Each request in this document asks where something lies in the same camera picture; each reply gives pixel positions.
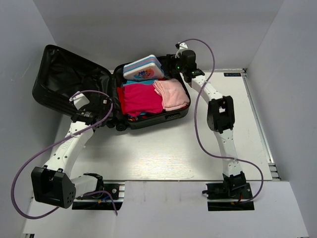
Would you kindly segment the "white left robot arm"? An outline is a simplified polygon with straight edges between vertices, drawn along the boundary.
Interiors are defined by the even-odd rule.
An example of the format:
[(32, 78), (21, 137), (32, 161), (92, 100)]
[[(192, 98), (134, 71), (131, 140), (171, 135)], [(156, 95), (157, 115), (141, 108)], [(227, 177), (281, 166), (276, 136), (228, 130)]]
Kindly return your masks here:
[(65, 138), (57, 143), (58, 148), (44, 165), (35, 167), (31, 172), (37, 202), (69, 208), (78, 197), (91, 195), (99, 198), (104, 194), (105, 186), (102, 184), (102, 176), (98, 174), (85, 173), (70, 178), (81, 150), (113, 109), (112, 99), (106, 93), (90, 90), (91, 99), (85, 93), (77, 92), (69, 98), (77, 111), (71, 118)]

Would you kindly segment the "teal shirt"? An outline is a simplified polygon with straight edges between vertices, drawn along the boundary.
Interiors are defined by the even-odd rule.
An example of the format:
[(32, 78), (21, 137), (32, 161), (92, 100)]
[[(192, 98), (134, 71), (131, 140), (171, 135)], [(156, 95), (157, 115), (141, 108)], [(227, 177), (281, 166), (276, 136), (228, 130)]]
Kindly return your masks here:
[(133, 81), (133, 80), (127, 80), (126, 83), (123, 84), (123, 86), (132, 85), (132, 84), (144, 84), (144, 85), (152, 85), (155, 81), (158, 81), (158, 79), (150, 79), (145, 81)]

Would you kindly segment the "magenta garment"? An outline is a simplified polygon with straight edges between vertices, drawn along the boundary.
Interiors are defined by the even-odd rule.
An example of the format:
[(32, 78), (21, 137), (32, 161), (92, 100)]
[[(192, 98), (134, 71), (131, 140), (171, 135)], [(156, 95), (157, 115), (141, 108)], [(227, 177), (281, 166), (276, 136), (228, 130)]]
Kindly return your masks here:
[(162, 96), (153, 85), (130, 84), (122, 88), (124, 112), (132, 117), (141, 113), (159, 114), (163, 111)]

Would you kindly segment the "black hard-shell suitcase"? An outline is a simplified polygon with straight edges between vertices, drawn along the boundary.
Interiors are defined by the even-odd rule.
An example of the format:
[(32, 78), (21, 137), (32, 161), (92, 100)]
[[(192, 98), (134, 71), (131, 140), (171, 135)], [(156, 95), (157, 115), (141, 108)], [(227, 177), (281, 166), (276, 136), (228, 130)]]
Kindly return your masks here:
[(118, 131), (153, 126), (187, 115), (188, 106), (157, 115), (147, 114), (146, 119), (128, 120), (122, 113), (116, 90), (127, 81), (123, 77), (123, 67), (121, 64), (115, 68), (114, 72), (110, 72), (105, 67), (68, 50), (47, 45), (44, 48), (32, 95), (39, 104), (71, 117), (77, 111), (69, 102), (72, 95), (78, 91), (86, 91), (85, 96), (89, 96), (90, 90), (102, 91), (113, 101), (113, 110), (105, 126), (116, 128)]

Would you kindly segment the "first aid tin box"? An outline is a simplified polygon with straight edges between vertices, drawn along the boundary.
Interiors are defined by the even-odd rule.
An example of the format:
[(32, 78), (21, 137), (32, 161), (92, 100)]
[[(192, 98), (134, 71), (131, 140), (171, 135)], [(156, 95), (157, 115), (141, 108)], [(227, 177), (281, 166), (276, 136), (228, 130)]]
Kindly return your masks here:
[(149, 55), (123, 67), (123, 77), (132, 81), (164, 78), (161, 63), (155, 55)]

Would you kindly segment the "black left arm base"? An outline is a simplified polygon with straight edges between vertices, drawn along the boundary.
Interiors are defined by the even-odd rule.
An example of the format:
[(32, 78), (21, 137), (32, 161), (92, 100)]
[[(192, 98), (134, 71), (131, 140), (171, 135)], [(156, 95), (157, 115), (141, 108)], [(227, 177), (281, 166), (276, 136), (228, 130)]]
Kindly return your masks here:
[(72, 203), (72, 210), (117, 211), (120, 210), (125, 192), (125, 182), (104, 181), (104, 191), (89, 196), (81, 196)]

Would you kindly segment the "pink towel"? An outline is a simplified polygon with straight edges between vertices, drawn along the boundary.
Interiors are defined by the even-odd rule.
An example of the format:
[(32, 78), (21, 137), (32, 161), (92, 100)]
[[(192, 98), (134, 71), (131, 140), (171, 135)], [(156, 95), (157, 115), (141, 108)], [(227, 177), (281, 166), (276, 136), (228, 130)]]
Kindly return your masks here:
[(162, 107), (171, 112), (190, 104), (184, 87), (177, 79), (156, 80), (153, 84), (155, 92), (162, 97)]

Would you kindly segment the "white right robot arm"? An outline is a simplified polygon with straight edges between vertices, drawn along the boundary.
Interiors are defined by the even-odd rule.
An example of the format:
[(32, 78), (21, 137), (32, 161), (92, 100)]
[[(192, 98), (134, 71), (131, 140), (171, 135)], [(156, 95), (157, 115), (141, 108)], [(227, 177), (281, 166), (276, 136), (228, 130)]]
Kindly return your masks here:
[[(228, 197), (234, 198), (246, 185), (246, 178), (239, 164), (233, 140), (233, 98), (222, 95), (210, 84), (210, 77), (206, 77), (205, 73), (197, 68), (196, 54), (193, 50), (180, 47), (171, 64), (183, 75), (184, 81), (198, 93), (194, 107), (194, 127), (198, 144), (206, 154), (222, 160), (223, 190)], [(208, 152), (199, 138), (197, 110), (200, 98), (208, 106), (207, 124), (217, 139), (220, 155)]]

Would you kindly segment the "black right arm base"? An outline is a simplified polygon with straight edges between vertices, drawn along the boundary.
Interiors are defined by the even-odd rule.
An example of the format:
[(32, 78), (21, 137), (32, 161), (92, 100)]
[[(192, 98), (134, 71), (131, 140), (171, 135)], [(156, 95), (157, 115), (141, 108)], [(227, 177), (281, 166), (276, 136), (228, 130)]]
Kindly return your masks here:
[(253, 197), (249, 183), (242, 188), (230, 191), (224, 183), (207, 183), (202, 195), (207, 198), (208, 211), (254, 211)]

